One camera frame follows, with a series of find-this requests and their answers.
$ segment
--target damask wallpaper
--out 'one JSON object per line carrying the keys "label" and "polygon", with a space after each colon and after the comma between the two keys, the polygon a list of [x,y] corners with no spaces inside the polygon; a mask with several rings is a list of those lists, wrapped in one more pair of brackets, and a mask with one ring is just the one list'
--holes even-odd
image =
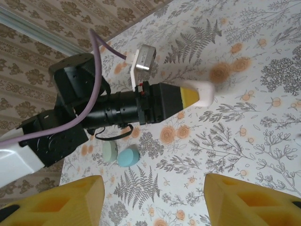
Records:
{"label": "damask wallpaper", "polygon": [[[174,0],[111,40],[123,53],[141,44],[157,57],[140,81],[212,81],[215,99],[161,124],[135,124],[117,141],[120,152],[139,148],[130,168],[104,162],[93,137],[65,158],[61,184],[103,176],[100,225],[209,226],[208,172],[301,197],[301,0]],[[102,61],[113,91],[130,90],[129,67],[105,49]]]}
{"label": "damask wallpaper", "polygon": [[2,0],[0,6],[87,52],[89,28],[109,40],[170,1]]}
{"label": "damask wallpaper", "polygon": [[[53,108],[56,90],[48,68],[62,53],[0,24],[0,136]],[[62,162],[0,188],[0,207],[57,186]]]}

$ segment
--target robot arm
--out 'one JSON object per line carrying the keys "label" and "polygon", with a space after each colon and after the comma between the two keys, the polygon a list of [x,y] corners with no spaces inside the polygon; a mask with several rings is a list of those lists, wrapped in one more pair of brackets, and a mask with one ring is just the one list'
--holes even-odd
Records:
{"label": "robot arm", "polygon": [[[187,99],[192,99],[191,94],[197,92],[189,88],[195,88],[192,86],[196,83],[186,83],[186,88],[164,83],[150,85],[148,81],[136,85],[136,74],[141,70],[149,72],[155,56],[154,47],[142,45],[135,55],[127,57],[126,62],[132,64],[133,91],[111,94],[110,86],[103,77],[97,102],[80,124],[63,132],[0,147],[0,187],[49,167],[71,154],[88,141],[85,129],[93,135],[100,127],[118,125],[124,128],[133,122],[141,125],[159,123],[187,107]],[[84,110],[93,90],[94,56],[85,53],[68,57],[50,66],[49,74],[58,91],[54,109],[23,121],[0,140],[64,125]],[[206,94],[202,102],[199,101],[201,105],[209,106],[213,102],[212,84],[203,83],[198,92]]]}

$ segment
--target patterned tablecloth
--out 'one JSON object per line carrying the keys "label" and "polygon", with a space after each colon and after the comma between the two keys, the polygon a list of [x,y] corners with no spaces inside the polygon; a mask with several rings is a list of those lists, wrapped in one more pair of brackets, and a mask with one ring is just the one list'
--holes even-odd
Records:
{"label": "patterned tablecloth", "polygon": [[[301,0],[174,0],[110,41],[121,52],[157,48],[140,81],[216,84],[209,108],[189,107],[117,141],[139,146],[130,168],[102,159],[93,137],[65,158],[61,184],[102,175],[102,226],[210,225],[205,174],[301,197]],[[131,89],[129,67],[101,49],[113,91]],[[103,136],[115,136],[107,128]]]}

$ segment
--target purple cable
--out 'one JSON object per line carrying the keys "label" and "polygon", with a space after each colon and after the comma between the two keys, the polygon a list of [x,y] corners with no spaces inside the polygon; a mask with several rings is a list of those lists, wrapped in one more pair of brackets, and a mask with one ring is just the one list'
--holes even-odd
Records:
{"label": "purple cable", "polygon": [[79,114],[79,116],[76,117],[74,120],[72,120],[62,126],[58,126],[56,128],[47,129],[44,131],[30,133],[30,134],[22,135],[19,137],[14,137],[11,139],[0,141],[0,147],[15,144],[15,143],[23,141],[23,140],[34,139],[37,137],[47,136],[47,135],[65,131],[65,130],[70,129],[70,128],[76,126],[77,124],[79,124],[90,113],[95,102],[97,101],[100,86],[102,83],[102,62],[101,62],[101,58],[100,58],[100,52],[99,52],[97,40],[99,40],[109,51],[111,51],[115,55],[119,56],[120,58],[126,59],[126,56],[117,52],[112,47],[110,47],[107,43],[105,43],[105,41],[102,40],[93,29],[89,29],[89,36],[90,36],[90,40],[91,40],[92,48],[93,48],[93,52],[94,52],[95,82],[94,82],[93,91],[92,91],[90,100],[87,103],[87,106],[85,107],[85,109],[82,111],[82,113]]}

